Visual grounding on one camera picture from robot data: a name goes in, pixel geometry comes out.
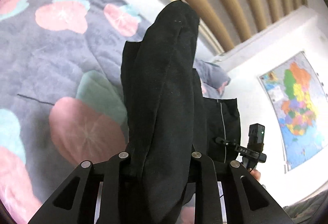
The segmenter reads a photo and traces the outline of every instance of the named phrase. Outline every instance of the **silver bolt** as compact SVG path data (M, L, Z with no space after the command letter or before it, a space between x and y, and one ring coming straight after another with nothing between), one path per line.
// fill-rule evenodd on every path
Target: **silver bolt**
M232 161L230 162L230 165L231 165L232 167L234 167L234 168L239 168L240 163L239 163L237 160L232 160Z
M124 159L124 158L127 158L129 156L129 154L127 152L121 152L121 153L119 153L118 156L119 156L119 158Z
M193 152L191 154L191 156L194 157L194 158L200 158L202 156L202 154L200 152Z
M81 167L83 167L83 168L88 168L89 166L91 166L90 161L83 161L82 164L81 164Z

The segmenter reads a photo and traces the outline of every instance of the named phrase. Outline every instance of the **colorful map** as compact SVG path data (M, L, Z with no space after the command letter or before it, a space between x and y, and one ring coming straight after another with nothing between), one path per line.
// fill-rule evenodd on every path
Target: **colorful map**
M326 94L303 53L260 79L278 117L285 148L286 171L290 171L328 144L328 137L322 133L326 127L323 116L328 109Z

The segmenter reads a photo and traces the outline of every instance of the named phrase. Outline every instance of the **teal leaf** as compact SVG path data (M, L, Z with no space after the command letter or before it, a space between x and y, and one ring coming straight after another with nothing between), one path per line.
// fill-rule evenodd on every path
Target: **teal leaf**
M0 109L0 146L16 154L25 164L26 153L20 139L20 124L16 115L7 109Z
M137 10L135 7L133 7L133 5L124 5L124 6L121 6L120 9L133 16L137 21L138 23L140 23L142 21L141 17L139 16L139 10Z
M85 73L77 89L76 98L121 125L127 117L126 108L118 90L101 73L91 70Z
M88 0L52 0L53 3L55 2L63 2L63 1L75 1L75 2L79 2L82 5L84 5L85 9L87 11L90 10L90 2Z
M16 16L19 13L23 12L30 5L27 1L28 0L19 0L17 2L16 8L13 11L8 12L7 14L0 14L0 21L7 19L7 18L11 18L11 17Z

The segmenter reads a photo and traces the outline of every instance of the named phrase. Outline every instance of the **hand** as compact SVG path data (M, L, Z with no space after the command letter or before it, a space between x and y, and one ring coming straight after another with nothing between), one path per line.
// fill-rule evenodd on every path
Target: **hand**
M250 171L251 175L258 181L260 182L260 178L261 178L261 172L259 172L257 169L253 168L253 170L251 171L251 169L249 169L248 171Z

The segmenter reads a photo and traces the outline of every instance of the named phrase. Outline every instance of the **triangular cutout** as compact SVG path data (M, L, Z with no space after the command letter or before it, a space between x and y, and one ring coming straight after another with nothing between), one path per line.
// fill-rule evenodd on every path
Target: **triangular cutout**
M74 177L70 183L63 189L63 191L54 200L54 206L66 210L70 210L73 206L77 187L79 186L80 178Z
M269 205L269 202L261 195L258 189L247 177L242 177L241 181L245 189L249 207L252 211L267 207Z

